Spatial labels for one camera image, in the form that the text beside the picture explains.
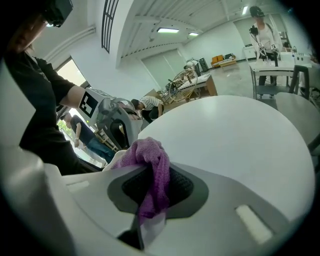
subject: white table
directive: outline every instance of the white table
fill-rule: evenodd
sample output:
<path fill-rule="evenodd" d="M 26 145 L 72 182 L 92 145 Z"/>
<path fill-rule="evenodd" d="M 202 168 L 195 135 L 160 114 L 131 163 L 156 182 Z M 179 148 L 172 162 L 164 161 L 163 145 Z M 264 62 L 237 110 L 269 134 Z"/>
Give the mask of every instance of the white table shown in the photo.
<path fill-rule="evenodd" d="M 160 141 L 171 162 L 242 183 L 289 221 L 311 208 L 315 175 L 306 143 L 287 118 L 262 102 L 229 95 L 194 100 L 138 137 Z"/>
<path fill-rule="evenodd" d="M 311 67 L 311 64 L 303 64 L 303 66 Z M 276 95 L 277 93 L 289 92 L 288 77 L 292 77 L 294 73 L 295 63 L 293 61 L 278 61 L 276 66 L 274 61 L 267 63 L 259 59 L 256 62 L 249 63 L 252 86 L 253 86 L 253 98 L 257 99 L 257 94 L 270 94 Z M 257 76 L 284 76 L 287 77 L 286 86 L 257 86 Z"/>
<path fill-rule="evenodd" d="M 206 82 L 207 80 L 211 77 L 211 74 L 208 73 L 208 74 L 204 74 L 202 76 L 199 76 L 198 78 L 192 78 L 191 79 L 191 83 L 189 81 L 186 81 L 183 83 L 183 85 L 181 85 L 179 87 L 179 90 L 181 91 L 185 91 L 186 89 L 194 86 L 196 83 L 196 86 L 195 88 L 199 88 L 199 87 L 203 87 L 203 86 L 206 86 Z"/>

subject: striped shirt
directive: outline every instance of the striped shirt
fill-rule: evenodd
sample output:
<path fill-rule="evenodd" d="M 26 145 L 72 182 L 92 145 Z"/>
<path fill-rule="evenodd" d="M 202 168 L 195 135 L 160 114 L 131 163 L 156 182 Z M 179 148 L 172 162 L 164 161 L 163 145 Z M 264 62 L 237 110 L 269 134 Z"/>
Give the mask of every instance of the striped shirt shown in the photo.
<path fill-rule="evenodd" d="M 158 107 L 159 104 L 163 104 L 163 102 L 161 101 L 161 99 L 158 99 L 156 97 L 153 96 L 144 96 L 140 99 L 140 102 L 143 103 L 144 105 L 144 109 L 146 111 L 150 111 L 152 110 L 154 107 Z"/>

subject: cable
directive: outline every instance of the cable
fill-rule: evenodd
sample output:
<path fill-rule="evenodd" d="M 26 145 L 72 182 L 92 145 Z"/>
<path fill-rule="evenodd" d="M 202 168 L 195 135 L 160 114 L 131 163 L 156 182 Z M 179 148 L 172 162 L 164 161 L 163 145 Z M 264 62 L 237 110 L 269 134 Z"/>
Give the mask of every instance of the cable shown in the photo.
<path fill-rule="evenodd" d="M 257 38 L 254 38 L 254 37 L 252 36 L 252 34 L 250 34 L 250 36 L 258 43 Z"/>

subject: hand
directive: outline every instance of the hand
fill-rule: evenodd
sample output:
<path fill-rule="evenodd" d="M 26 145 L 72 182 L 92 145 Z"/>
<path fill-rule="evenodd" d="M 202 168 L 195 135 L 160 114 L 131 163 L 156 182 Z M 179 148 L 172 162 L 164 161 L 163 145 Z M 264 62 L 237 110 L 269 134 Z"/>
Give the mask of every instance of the hand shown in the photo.
<path fill-rule="evenodd" d="M 75 147 L 75 148 L 79 147 L 79 140 L 78 140 L 78 139 L 76 139 L 76 140 L 74 141 L 74 147 Z"/>

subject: purple cloth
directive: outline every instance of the purple cloth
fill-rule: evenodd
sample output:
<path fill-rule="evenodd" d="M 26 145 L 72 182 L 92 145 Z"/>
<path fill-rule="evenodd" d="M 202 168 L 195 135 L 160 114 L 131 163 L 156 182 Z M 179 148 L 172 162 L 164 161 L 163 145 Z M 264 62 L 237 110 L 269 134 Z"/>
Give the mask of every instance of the purple cloth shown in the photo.
<path fill-rule="evenodd" d="M 148 137 L 136 140 L 112 169 L 136 164 L 151 164 L 153 169 L 153 183 L 138 211 L 142 224 L 146 218 L 152 219 L 169 207 L 170 161 L 161 143 Z"/>

